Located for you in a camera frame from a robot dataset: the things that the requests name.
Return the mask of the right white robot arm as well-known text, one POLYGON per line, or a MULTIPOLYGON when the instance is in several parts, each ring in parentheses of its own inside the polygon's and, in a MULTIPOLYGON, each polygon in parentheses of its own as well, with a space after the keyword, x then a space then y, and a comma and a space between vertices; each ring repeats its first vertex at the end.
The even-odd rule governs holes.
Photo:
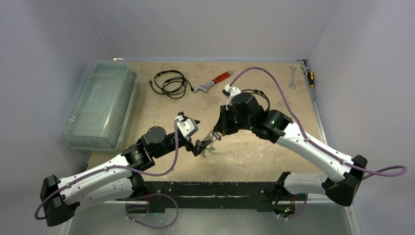
POLYGON ((275 185, 280 199, 294 194, 321 194, 341 206, 351 206, 363 180, 360 169, 368 163, 361 155, 351 157, 303 134, 290 117, 278 110, 265 111, 249 93, 237 94, 228 105, 220 107, 213 130, 222 136, 251 131, 259 139, 285 147, 321 170, 319 174, 284 172, 275 185))

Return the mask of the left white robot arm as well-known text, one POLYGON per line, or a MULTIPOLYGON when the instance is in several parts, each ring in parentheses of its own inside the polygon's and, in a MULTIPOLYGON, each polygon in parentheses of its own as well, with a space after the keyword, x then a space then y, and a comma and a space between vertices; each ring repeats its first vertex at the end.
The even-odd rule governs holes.
POLYGON ((49 227, 60 225, 71 219, 76 210, 113 199, 131 197, 140 200, 146 194, 146 187, 140 183, 142 175, 161 177, 173 171, 179 148, 200 155, 213 141, 191 140, 197 128, 177 126, 167 134, 160 126, 151 127, 136 144, 109 161, 90 170, 59 179, 56 175, 44 179, 41 203, 34 212, 36 220, 45 220, 49 227), (174 152, 173 163, 162 173, 151 173, 148 169, 155 165, 154 159, 174 152))

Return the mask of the large metal key ring plate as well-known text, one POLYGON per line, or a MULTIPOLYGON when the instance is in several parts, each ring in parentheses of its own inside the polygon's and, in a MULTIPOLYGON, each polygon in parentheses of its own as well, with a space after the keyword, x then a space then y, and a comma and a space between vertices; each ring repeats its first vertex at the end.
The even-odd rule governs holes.
POLYGON ((213 145, 213 142, 220 141, 222 139, 222 134, 219 132, 216 132, 214 130, 210 131, 203 140, 201 140, 201 143, 208 145, 213 145))

